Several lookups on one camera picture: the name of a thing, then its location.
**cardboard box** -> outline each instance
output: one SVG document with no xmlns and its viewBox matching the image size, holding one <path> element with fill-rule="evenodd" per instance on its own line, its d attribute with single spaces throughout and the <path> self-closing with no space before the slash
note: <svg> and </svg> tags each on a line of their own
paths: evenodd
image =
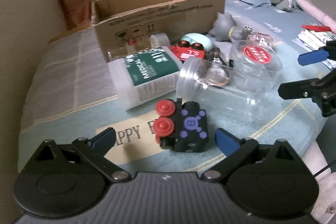
<svg viewBox="0 0 336 224">
<path fill-rule="evenodd" d="M 178 42 L 208 32 L 225 0 L 97 0 L 91 24 L 107 62 L 150 48 L 149 36 L 166 33 Z"/>
</svg>

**blue bedsheet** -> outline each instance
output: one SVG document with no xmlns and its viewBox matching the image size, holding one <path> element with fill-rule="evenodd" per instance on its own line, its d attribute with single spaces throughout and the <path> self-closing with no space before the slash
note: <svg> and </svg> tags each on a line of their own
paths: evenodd
<svg viewBox="0 0 336 224">
<path fill-rule="evenodd" d="M 261 143 L 287 139 L 303 155 L 321 131 L 325 119 L 310 99 L 282 100 L 280 83 L 322 77 L 329 72 L 322 64 L 301 67 L 297 56 L 304 52 L 292 42 L 301 25 L 317 23 L 295 9 L 282 13 L 273 7 L 254 8 L 237 0 L 226 0 L 226 12 L 242 26 L 269 33 L 277 42 L 275 51 L 283 62 L 281 76 L 265 104 L 264 114 L 242 123 L 218 111 L 214 102 L 207 109 L 210 143 L 203 153 L 174 153 L 155 143 L 151 125 L 157 118 L 153 100 L 129 111 L 116 98 L 109 70 L 98 48 L 93 30 L 76 33 L 54 42 L 43 57 L 29 90 L 21 121 L 19 171 L 44 139 L 70 143 L 78 137 L 91 138 L 108 126 L 118 132 L 117 144 L 106 157 L 130 172 L 207 169 L 224 158 L 214 143 L 214 130 L 223 127 L 242 138 L 251 136 Z M 174 98 L 171 93 L 164 98 Z"/>
</svg>

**light blue toy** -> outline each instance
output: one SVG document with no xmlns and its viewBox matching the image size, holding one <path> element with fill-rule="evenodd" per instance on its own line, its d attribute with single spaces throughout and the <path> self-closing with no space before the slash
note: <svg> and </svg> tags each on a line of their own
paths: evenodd
<svg viewBox="0 0 336 224">
<path fill-rule="evenodd" d="M 182 40 L 188 41 L 190 45 L 195 43 L 202 44 L 206 52 L 209 52 L 214 48 L 210 38 L 200 33 L 188 33 L 182 36 L 181 41 Z"/>
</svg>

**tape roll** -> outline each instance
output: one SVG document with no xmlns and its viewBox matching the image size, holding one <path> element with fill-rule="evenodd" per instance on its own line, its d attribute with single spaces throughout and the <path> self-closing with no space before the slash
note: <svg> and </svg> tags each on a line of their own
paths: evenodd
<svg viewBox="0 0 336 224">
<path fill-rule="evenodd" d="M 149 37 L 152 48 L 158 48 L 162 46 L 169 47 L 171 46 L 168 36 L 165 33 L 158 33 L 151 35 Z"/>
</svg>

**printed box symbols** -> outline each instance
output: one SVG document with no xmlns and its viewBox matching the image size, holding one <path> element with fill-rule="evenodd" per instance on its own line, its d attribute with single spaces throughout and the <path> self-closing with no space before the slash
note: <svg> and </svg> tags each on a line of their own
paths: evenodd
<svg viewBox="0 0 336 224">
<path fill-rule="evenodd" d="M 152 33 L 152 32 L 155 32 L 155 30 L 156 30 L 156 28 L 155 28 L 155 22 L 154 21 L 147 23 L 146 33 Z"/>
<path fill-rule="evenodd" d="M 142 25 L 135 26 L 131 28 L 130 31 L 131 31 L 132 38 L 140 37 L 143 35 L 143 26 Z"/>
<path fill-rule="evenodd" d="M 120 32 L 117 32 L 115 34 L 115 37 L 117 38 L 117 41 L 127 41 L 128 40 L 128 30 L 123 30 Z"/>
</svg>

